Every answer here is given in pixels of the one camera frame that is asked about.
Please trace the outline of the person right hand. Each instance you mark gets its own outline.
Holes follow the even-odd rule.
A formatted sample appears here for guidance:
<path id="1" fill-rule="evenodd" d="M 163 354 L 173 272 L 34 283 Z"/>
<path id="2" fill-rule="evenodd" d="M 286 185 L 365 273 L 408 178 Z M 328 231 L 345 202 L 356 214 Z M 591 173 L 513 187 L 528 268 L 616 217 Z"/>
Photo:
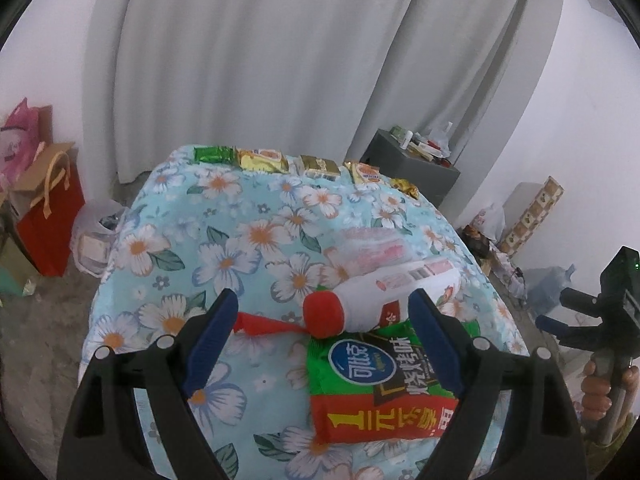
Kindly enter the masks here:
<path id="1" fill-rule="evenodd" d="M 639 388 L 639 369 L 635 365 L 628 367 L 622 377 L 623 389 L 626 396 L 622 408 L 620 409 L 620 417 L 617 421 L 617 429 L 624 426 L 625 420 L 634 405 Z M 608 397 L 611 391 L 611 384 L 605 377 L 596 376 L 596 363 L 588 361 L 584 367 L 584 379 L 582 380 L 582 419 L 590 422 L 598 422 L 606 414 L 612 406 L 612 401 Z"/>

